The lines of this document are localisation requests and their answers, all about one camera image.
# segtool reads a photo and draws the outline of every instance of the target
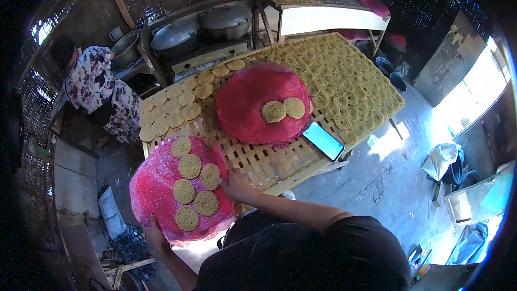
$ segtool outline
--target floral dress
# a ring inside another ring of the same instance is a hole
[[[77,58],[65,80],[65,92],[75,109],[93,113],[111,103],[114,115],[104,128],[121,143],[139,139],[139,105],[142,99],[111,73],[110,49],[90,46]]]

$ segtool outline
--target hand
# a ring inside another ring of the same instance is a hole
[[[169,242],[167,242],[160,228],[158,227],[155,215],[153,213],[151,214],[151,227],[142,226],[142,229],[144,230],[147,241],[154,249],[156,249],[156,251],[162,253],[167,249],[171,249]]]
[[[260,194],[244,177],[240,168],[230,169],[228,171],[228,181],[221,180],[219,184],[228,197],[237,203],[250,203],[255,196]]]

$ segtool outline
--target black shirt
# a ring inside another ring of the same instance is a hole
[[[409,278],[399,241],[372,217],[343,218],[322,236],[259,210],[235,222],[194,290],[407,290]]]

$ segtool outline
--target person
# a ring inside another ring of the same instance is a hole
[[[154,215],[143,228],[182,290],[409,289],[406,254],[376,219],[260,193],[240,169],[220,185],[258,210],[235,221],[199,275],[171,250]]]
[[[121,143],[139,139],[139,104],[142,99],[111,73],[114,53],[90,46],[79,56],[67,34],[50,49],[52,59],[67,72],[63,88],[75,109],[84,108],[88,119],[115,135]]]

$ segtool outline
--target mobile phone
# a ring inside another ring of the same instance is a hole
[[[303,132],[302,135],[333,162],[338,159],[341,152],[345,149],[337,139],[332,137],[332,135],[321,128],[315,121],[312,122],[309,129]]]

